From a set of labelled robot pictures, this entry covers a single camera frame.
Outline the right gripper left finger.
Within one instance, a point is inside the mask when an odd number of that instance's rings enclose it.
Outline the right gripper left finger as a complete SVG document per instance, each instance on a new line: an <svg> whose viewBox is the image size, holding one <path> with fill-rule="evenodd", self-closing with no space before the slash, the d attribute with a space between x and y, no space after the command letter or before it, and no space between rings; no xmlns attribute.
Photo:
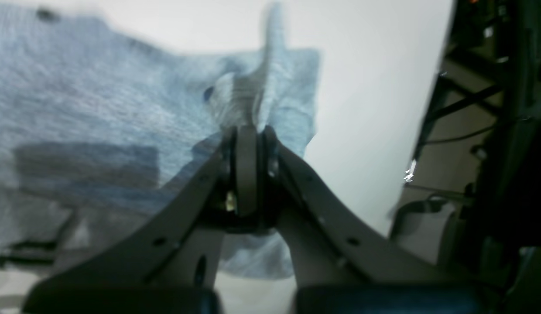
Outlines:
<svg viewBox="0 0 541 314"><path fill-rule="evenodd" d="M221 314L214 291L236 129L160 213L105 252L36 284L25 314Z"/></svg>

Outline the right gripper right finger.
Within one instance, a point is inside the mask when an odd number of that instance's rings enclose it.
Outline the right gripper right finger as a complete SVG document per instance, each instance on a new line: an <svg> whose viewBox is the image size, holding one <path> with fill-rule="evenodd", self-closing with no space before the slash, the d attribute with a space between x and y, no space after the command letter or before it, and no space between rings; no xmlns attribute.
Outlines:
<svg viewBox="0 0 541 314"><path fill-rule="evenodd" d="M292 258L297 314L482 314L471 284L363 223L272 127L262 132L264 217Z"/></svg>

